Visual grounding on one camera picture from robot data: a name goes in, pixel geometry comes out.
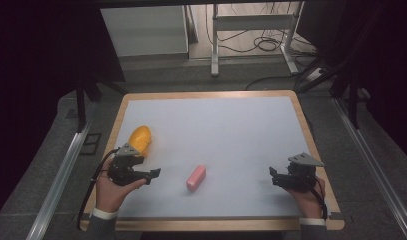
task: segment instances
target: pink object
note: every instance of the pink object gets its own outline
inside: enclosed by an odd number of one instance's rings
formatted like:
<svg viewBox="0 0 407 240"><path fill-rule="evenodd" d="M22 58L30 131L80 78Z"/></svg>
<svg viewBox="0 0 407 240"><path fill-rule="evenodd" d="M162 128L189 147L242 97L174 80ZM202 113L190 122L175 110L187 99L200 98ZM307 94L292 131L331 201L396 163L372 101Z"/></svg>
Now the pink object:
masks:
<svg viewBox="0 0 407 240"><path fill-rule="evenodd" d="M187 180L187 188L190 192L196 191L200 183L206 177L206 167L199 165Z"/></svg>

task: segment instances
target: human hand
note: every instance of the human hand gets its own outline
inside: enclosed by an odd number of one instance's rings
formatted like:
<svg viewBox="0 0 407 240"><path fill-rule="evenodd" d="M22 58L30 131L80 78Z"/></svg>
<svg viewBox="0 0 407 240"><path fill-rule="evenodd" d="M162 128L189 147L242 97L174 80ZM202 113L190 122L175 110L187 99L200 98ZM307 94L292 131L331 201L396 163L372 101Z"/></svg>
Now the human hand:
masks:
<svg viewBox="0 0 407 240"><path fill-rule="evenodd" d="M325 181L316 177L318 180L315 184L315 191L324 198L325 196ZM284 189L293 196L300 211L305 218L322 218L322 208L316 197L310 191L305 193L298 192L292 189Z"/></svg>
<svg viewBox="0 0 407 240"><path fill-rule="evenodd" d="M125 197L146 183L145 179L140 179L125 186L114 184L107 176L107 170L112 161L113 159L109 159L103 164L96 184L96 208L108 213L118 211Z"/></svg>

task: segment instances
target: wooden frame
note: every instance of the wooden frame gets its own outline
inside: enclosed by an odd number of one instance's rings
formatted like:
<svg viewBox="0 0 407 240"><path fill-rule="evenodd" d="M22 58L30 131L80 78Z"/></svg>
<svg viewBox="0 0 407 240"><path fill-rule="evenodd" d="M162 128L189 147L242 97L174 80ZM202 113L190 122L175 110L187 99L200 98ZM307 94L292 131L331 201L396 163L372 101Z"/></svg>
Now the wooden frame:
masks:
<svg viewBox="0 0 407 240"><path fill-rule="evenodd" d="M231 92L176 92L176 93L139 93L127 94L122 100L112 132L110 134L105 154L111 151L118 137L125 110L130 100L152 99L193 99L193 98L251 98L251 97L278 97L286 96L291 99L303 135L306 139L310 154L316 159L321 159L313 141L312 134L306 122L296 94L290 90L279 91L231 91ZM340 215L340 209L335 199L333 190L324 168L318 168L317 174L325 180L326 201L330 212ZM91 193L81 220L81 228L88 227L88 216L95 205L95 188ZM341 230L344 220L327 219L327 229ZM288 231L300 229L297 218L254 219L254 220L118 220L116 230L119 231Z"/></svg>

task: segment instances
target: wire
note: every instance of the wire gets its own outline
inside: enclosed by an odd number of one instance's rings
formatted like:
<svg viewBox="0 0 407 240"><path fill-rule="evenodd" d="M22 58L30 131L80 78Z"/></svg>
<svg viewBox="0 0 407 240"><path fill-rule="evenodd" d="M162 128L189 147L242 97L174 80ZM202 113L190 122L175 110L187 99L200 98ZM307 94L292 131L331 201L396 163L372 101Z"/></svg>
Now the wire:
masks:
<svg viewBox="0 0 407 240"><path fill-rule="evenodd" d="M316 180L316 182L317 182L318 185L319 185L319 189L321 189L321 197L322 197L322 199L324 199L325 194L324 194L324 191L322 190L321 183L319 182L319 180L318 180L317 178L315 178L315 180Z"/></svg>
<svg viewBox="0 0 407 240"><path fill-rule="evenodd" d="M304 44L307 44L307 45L311 45L311 46L314 46L312 43L310 43L310 42L305 42L305 41L302 41L302 40L299 40L299 39L297 39L297 38L293 38L293 40L294 41L297 41L297 42L301 42L301 43L304 43Z"/></svg>
<svg viewBox="0 0 407 240"><path fill-rule="evenodd" d="M235 15L238 15L238 14L235 12L234 8L232 7L232 3L231 3L231 10L235 13Z"/></svg>
<svg viewBox="0 0 407 240"><path fill-rule="evenodd" d="M274 6L275 6L275 5L273 4L272 7L271 7L271 11L270 11L271 13L274 11ZM205 5L205 20L206 20L206 34L207 34L207 38L209 39L209 42L210 42L211 44L213 44L213 41L210 39L210 35L209 35L208 17L207 17L207 5ZM249 32L249 30L242 31L242 32L240 32L240 33L237 33L237 34L235 34L235 35L233 35L233 36L230 36L230 37L228 37L228 38L225 38L225 39L220 39L220 38L217 36L217 39L218 39L219 41L227 41L227 40L230 40L230 39L232 39L232 38L235 38L235 37L237 37L237 36L239 36L239 35L241 35L241 34L243 34L243 33L246 33L246 32ZM265 36L263 36L263 35L265 34L265 32L266 32L266 30L264 30L264 31L262 32L262 34L261 34L260 37L255 38L255 39L253 40L253 45L254 45L254 47L252 47L252 48L250 48L250 49L247 49L247 50L237 50L237 49L234 49L234 48L225 46L225 45L218 45L218 47L219 47L219 48L226 48L226 49L228 49L228 50L231 50L231 51L234 51L234 52L238 52L238 53L250 52L250 51L255 50L256 48L259 48L260 50L265 51L265 52L275 51L276 49L278 49L278 48L281 46L281 44L282 44L282 42L283 42L283 40L284 40L284 34L285 34L285 32L284 32L284 31L281 31L283 34L282 34L282 37L281 37L281 40L280 40L280 41L278 41L278 40L275 39L275 38L272 38L272 36L275 36L275 34L271 34L271 35L270 35L271 37L265 37ZM274 46L273 46L272 48L262 47L262 44L266 44L266 43L268 43L268 44L273 44Z"/></svg>
<svg viewBox="0 0 407 240"><path fill-rule="evenodd" d="M311 56L305 56L305 55L303 55L303 56L294 56L294 61L295 61L297 64L299 64L299 65L302 66L302 67L307 67L307 66L309 66L310 64L303 64L302 62L300 62L299 60L297 60L298 58L301 58L301 57L311 57Z"/></svg>
<svg viewBox="0 0 407 240"><path fill-rule="evenodd" d="M309 186L309 184L305 181L304 177L302 175L300 175L299 173L295 172L296 174L294 176L298 176L300 178L301 183L303 183L303 185L306 186L306 188L313 194L313 196L316 198L316 200L318 200L318 204L322 209L322 218L324 220L327 220L328 218L328 209L327 209L327 205L325 204L325 200L324 200L324 192L322 191L322 186L321 183L318 181L318 179L315 180L318 182L319 187L321 188L321 196L319 196L319 193L315 191L315 186L311 187Z"/></svg>
<svg viewBox="0 0 407 240"><path fill-rule="evenodd" d="M262 8L262 10L260 10L260 13L259 13L259 14L262 14L262 12L263 12L263 10L264 10L265 8L268 8L268 3L265 3L265 6Z"/></svg>
<svg viewBox="0 0 407 240"><path fill-rule="evenodd" d="M300 76L302 73L296 74L296 75L288 75L288 76L272 76L272 77L264 77L264 78L259 78L256 79L254 81L252 81L251 83L247 84L247 86L244 88L244 91L248 91L249 87L255 83L264 81L264 80L269 80L269 79L278 79L278 78L294 78L294 77L298 77Z"/></svg>
<svg viewBox="0 0 407 240"><path fill-rule="evenodd" d="M110 157L110 155L116 153L118 150L119 149L113 149L109 153L107 153L106 156L104 156L104 158L100 161L99 165L97 166L97 168L93 174L93 177L91 178L90 185L88 186L87 193L85 194L84 200L82 201L81 208L79 210L78 219L76 222L76 227L78 228L78 230L81 230L81 217L84 214L85 206L87 205L88 198L90 197L91 192L94 189L94 185L97 182L98 176L100 175L100 172L106 171L106 170L101 170L101 169L103 168L104 163Z"/></svg>
<svg viewBox="0 0 407 240"><path fill-rule="evenodd" d="M287 14L288 14L288 11L290 11L290 6L291 6L291 2L288 2Z"/></svg>

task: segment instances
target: wall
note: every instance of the wall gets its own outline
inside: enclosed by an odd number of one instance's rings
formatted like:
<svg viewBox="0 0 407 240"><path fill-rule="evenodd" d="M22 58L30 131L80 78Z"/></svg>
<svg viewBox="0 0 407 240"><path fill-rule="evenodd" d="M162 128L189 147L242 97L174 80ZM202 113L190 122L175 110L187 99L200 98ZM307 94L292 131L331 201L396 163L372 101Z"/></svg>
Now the wall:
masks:
<svg viewBox="0 0 407 240"><path fill-rule="evenodd" d="M183 6L101 9L118 57L187 53Z"/></svg>

